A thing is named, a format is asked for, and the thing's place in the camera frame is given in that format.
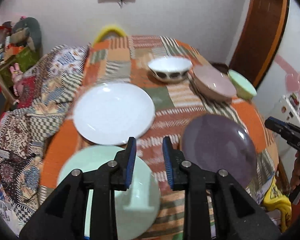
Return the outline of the person's right hand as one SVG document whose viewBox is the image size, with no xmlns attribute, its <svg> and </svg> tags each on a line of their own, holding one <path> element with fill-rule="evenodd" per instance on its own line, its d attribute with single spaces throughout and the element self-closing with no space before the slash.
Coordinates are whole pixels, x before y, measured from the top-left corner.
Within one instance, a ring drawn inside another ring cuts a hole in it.
<svg viewBox="0 0 300 240">
<path fill-rule="evenodd" d="M 300 152 L 297 152 L 295 157 L 294 169 L 290 180 L 290 187 L 292 191 L 294 191 L 294 189 L 300 184 Z"/>
</svg>

